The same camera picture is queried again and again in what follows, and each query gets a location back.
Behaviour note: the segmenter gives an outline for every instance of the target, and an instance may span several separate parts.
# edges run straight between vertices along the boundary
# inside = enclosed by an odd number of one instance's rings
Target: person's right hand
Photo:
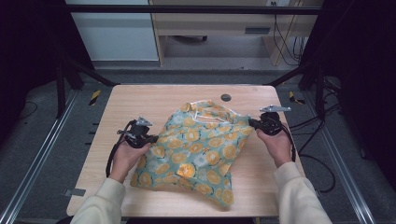
[[[284,131],[277,135],[268,135],[262,130],[256,130],[257,136],[267,146],[268,152],[274,159],[276,168],[279,168],[284,163],[291,161],[291,143]]]

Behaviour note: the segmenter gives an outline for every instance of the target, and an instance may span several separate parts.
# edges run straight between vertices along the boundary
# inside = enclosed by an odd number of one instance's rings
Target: sweater sleeve
[[[323,210],[311,182],[297,164],[287,162],[274,173],[279,187],[280,223],[332,223]]]
[[[120,182],[107,178],[96,194],[82,204],[71,223],[119,224],[124,196],[125,187]]]

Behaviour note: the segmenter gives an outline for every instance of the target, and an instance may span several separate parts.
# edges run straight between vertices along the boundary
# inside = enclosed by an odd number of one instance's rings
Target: wooden tabletop
[[[220,99],[231,95],[229,102]],[[260,108],[280,105],[271,86],[250,85],[119,85],[107,102],[105,112],[81,170],[76,189],[85,189],[83,197],[72,196],[67,214],[73,216],[87,197],[93,195],[106,178],[106,162],[111,148],[132,119],[143,116],[153,123],[148,134],[158,134],[168,118],[185,103],[212,100],[241,115],[258,119]],[[286,122],[283,113],[279,113]],[[297,159],[300,172],[302,165]],[[122,204],[124,217],[277,217],[276,170],[265,144],[253,132],[232,165],[234,204],[222,207],[199,192],[178,186],[156,191],[130,186],[132,170],[124,182],[126,196]]]

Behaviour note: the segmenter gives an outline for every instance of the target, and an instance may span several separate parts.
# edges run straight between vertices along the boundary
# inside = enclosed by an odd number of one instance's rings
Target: person's left hand
[[[113,167],[109,178],[123,183],[128,172],[134,167],[139,158],[149,151],[150,147],[151,143],[145,144],[142,148],[133,148],[126,141],[120,143],[113,158]]]

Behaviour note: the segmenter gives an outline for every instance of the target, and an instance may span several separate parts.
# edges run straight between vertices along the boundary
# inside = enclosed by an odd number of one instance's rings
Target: floral fabric bag
[[[131,186],[153,189],[174,184],[197,190],[223,206],[233,204],[229,169],[253,130],[249,118],[212,101],[183,105],[141,157]]]

